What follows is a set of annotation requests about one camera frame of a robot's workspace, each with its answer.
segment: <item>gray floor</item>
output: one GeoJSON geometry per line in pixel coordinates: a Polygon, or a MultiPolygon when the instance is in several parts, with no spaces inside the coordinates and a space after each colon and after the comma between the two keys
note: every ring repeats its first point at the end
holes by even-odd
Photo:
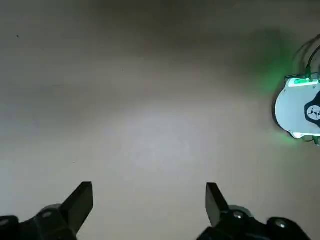
{"type": "Polygon", "coordinates": [[[0,3],[0,214],[93,181],[79,239],[194,239],[217,182],[319,238],[320,148],[272,118],[319,1],[114,2],[0,3]]]}

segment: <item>green light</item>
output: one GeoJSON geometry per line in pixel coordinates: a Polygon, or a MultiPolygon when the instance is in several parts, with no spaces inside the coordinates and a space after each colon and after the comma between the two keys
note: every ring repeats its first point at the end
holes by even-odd
{"type": "Polygon", "coordinates": [[[288,83],[288,87],[302,87],[307,85],[319,84],[318,79],[309,78],[291,78],[288,83]]]}

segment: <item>black plastic part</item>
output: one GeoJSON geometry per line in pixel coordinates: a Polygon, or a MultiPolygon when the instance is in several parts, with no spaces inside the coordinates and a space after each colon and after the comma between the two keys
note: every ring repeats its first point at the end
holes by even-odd
{"type": "Polygon", "coordinates": [[[229,212],[230,208],[216,183],[208,182],[205,190],[205,209],[212,227],[215,227],[221,215],[229,212]]]}
{"type": "Polygon", "coordinates": [[[92,183],[84,181],[64,201],[59,210],[68,226],[77,234],[93,207],[92,183]]]}
{"type": "Polygon", "coordinates": [[[92,208],[92,183],[83,182],[60,208],[46,207],[21,223],[16,216],[1,216],[0,240],[76,240],[92,208]]]}
{"type": "Polygon", "coordinates": [[[263,224],[244,211],[230,209],[215,183],[206,185],[205,205],[212,227],[198,240],[310,240],[291,220],[273,217],[263,224]]]}

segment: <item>cable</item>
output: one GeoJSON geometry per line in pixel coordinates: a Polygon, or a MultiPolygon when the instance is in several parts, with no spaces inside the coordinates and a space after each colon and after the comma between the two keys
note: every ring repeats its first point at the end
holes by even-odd
{"type": "Polygon", "coordinates": [[[313,53],[311,54],[308,64],[306,65],[305,68],[305,77],[310,79],[311,78],[311,62],[314,59],[315,55],[317,54],[317,52],[320,50],[320,45],[313,51],[313,53]]]}
{"type": "Polygon", "coordinates": [[[320,50],[320,45],[319,45],[319,46],[313,51],[313,53],[311,54],[307,66],[310,66],[310,65],[311,65],[312,59],[314,58],[314,56],[316,55],[316,53],[317,53],[319,50],[320,50]]]}

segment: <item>white robot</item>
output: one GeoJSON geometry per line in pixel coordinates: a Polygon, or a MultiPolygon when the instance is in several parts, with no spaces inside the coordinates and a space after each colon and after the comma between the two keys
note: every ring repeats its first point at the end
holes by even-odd
{"type": "Polygon", "coordinates": [[[275,102],[280,127],[296,139],[312,136],[316,145],[320,137],[320,81],[317,73],[311,74],[311,62],[319,50],[320,46],[312,53],[305,76],[289,78],[275,102]]]}

